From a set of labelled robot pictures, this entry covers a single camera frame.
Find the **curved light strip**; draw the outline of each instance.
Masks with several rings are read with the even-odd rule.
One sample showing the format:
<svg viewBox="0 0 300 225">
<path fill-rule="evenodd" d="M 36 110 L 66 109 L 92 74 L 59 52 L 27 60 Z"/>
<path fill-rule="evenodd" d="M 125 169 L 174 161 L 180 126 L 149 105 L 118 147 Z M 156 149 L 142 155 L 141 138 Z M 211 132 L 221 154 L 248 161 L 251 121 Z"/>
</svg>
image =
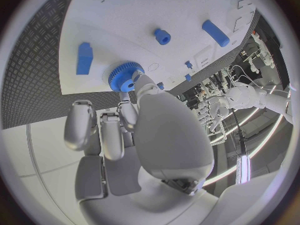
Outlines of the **curved light strip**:
<svg viewBox="0 0 300 225">
<path fill-rule="evenodd" d="M 274 86 L 273 89 L 270 91 L 270 94 L 273 93 L 275 87 L 276 86 Z M 255 114 L 257 112 L 257 110 L 258 110 L 258 108 L 255 109 L 248 117 L 246 117 L 246 119 L 242 123 L 245 123 L 247 121 L 247 119 L 249 119 L 253 114 Z M 273 135 L 273 133 L 277 129 L 277 127 L 278 127 L 279 123 L 281 122 L 282 118 L 283 118 L 283 115 L 281 114 L 278 117 L 278 119 L 277 119 L 275 125 L 273 126 L 273 128 L 271 129 L 271 131 L 268 133 L 268 135 L 264 138 L 264 140 L 260 143 L 260 145 L 258 145 L 258 147 L 256 149 L 254 149 L 253 152 L 250 153 L 250 155 L 249 155 L 250 158 L 252 158 L 253 156 L 255 156 L 255 154 L 257 154 L 259 152 L 259 150 L 262 149 L 262 147 L 268 142 L 268 140 L 270 139 L 270 137 Z M 206 180 L 204 182 L 204 184 L 203 184 L 203 187 L 207 186 L 209 184 L 215 183 L 216 181 L 218 181 L 218 180 L 220 180 L 220 179 L 228 176 L 229 174 L 233 173 L 235 170 L 237 170 L 237 166 L 236 165 L 233 166 L 232 168 L 228 169 L 227 171 L 225 171 L 225 172 L 223 172 L 223 173 L 221 173 L 221 174 L 219 174 L 219 175 L 217 175 L 217 176 L 215 176 L 215 177 L 213 177 L 211 179 Z"/>
<path fill-rule="evenodd" d="M 269 94 L 272 94 L 274 92 L 274 89 L 276 88 L 276 85 L 272 88 Z M 247 122 L 257 111 L 259 108 L 256 108 L 253 112 L 250 113 L 249 116 L 247 116 L 239 125 L 243 125 L 245 122 Z M 235 126 L 234 128 L 230 129 L 229 131 L 226 132 L 226 136 L 231 134 L 234 130 L 238 129 L 238 126 Z M 220 141 L 223 138 L 223 136 L 217 137 L 215 140 L 212 140 L 210 144 L 213 144 L 215 142 Z"/>
</svg>

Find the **diamond plate metal surface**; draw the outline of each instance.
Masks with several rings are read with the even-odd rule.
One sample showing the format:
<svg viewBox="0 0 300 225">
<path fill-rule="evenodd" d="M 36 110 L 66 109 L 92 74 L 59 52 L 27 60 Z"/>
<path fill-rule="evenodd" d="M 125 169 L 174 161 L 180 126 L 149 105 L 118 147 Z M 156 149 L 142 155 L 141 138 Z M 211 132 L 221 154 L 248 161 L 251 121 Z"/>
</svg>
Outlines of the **diamond plate metal surface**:
<svg viewBox="0 0 300 225">
<path fill-rule="evenodd" d="M 66 116 L 78 99 L 90 100 L 96 110 L 116 107 L 116 92 L 91 92 L 62 95 L 59 79 L 59 41 L 63 19 L 70 0 L 49 0 L 34 15 L 20 35 L 10 55 L 2 89 L 2 126 L 4 129 Z M 170 91 L 178 95 L 192 88 L 207 75 L 228 66 L 251 35 L 255 13 L 242 44 Z M 131 101 L 136 103 L 133 92 Z"/>
</svg>

